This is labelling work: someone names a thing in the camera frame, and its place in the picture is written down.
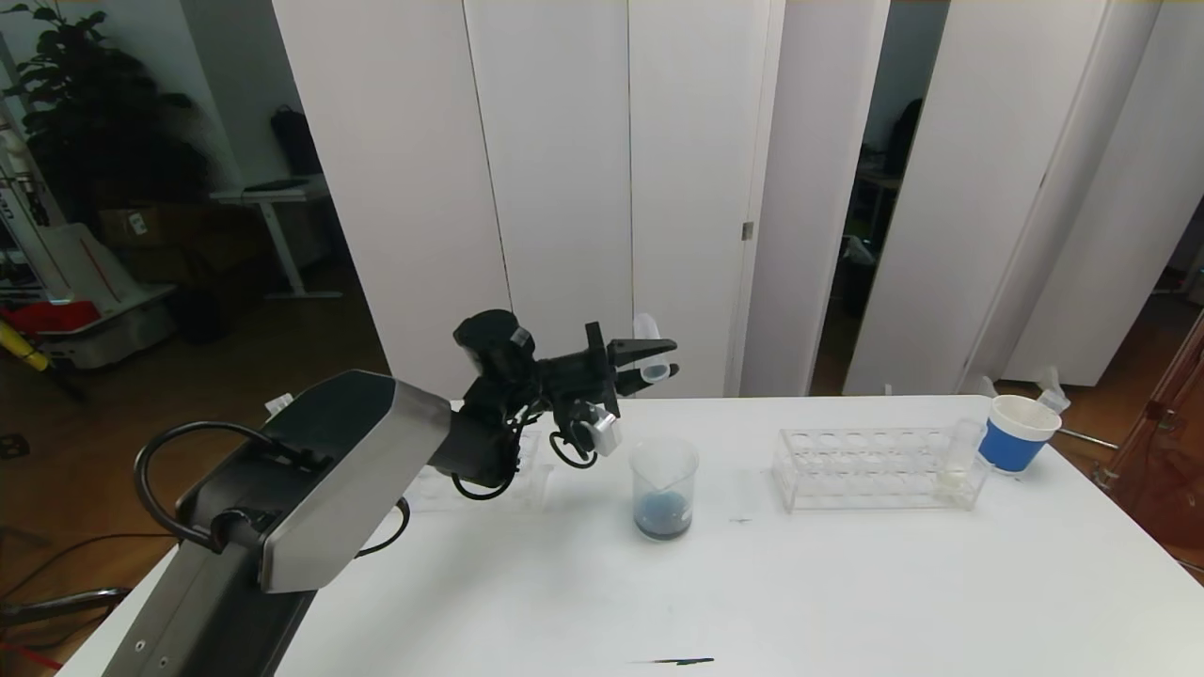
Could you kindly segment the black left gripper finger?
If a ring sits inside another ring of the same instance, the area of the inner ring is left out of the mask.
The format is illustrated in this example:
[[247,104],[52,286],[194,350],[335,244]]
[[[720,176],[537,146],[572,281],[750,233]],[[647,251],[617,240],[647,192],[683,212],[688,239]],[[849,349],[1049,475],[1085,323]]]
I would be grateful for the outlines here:
[[678,343],[673,338],[612,338],[606,351],[613,367],[627,367],[675,348]]
[[615,392],[619,396],[633,396],[649,385],[656,385],[679,372],[675,363],[653,363],[647,366],[616,372]]

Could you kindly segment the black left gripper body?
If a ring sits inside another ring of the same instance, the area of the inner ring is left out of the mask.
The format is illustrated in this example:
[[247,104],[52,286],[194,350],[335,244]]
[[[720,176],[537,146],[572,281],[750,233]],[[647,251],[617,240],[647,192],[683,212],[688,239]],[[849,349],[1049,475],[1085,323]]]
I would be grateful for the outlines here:
[[541,395],[554,418],[583,418],[578,410],[585,404],[600,404],[619,418],[616,369],[600,323],[585,324],[585,351],[538,360]]

